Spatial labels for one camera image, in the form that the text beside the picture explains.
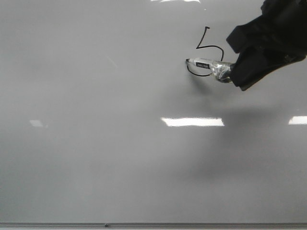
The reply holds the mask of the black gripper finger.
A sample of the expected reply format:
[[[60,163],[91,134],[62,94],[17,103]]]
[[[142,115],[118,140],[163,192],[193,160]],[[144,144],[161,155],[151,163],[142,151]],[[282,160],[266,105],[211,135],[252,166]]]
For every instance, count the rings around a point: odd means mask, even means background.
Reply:
[[[231,68],[230,79],[242,91],[246,91],[267,74],[281,68],[286,55],[284,46],[239,46],[231,45],[233,51],[239,54]]]
[[[249,47],[262,47],[263,18],[258,17],[247,24],[236,26],[226,38],[232,50],[239,54]]]

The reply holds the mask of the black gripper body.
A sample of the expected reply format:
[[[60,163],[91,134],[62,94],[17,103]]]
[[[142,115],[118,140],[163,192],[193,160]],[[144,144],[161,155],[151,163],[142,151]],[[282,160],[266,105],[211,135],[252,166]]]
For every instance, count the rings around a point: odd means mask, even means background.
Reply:
[[[307,57],[307,2],[266,0],[261,6],[263,42],[258,69],[279,69]]]

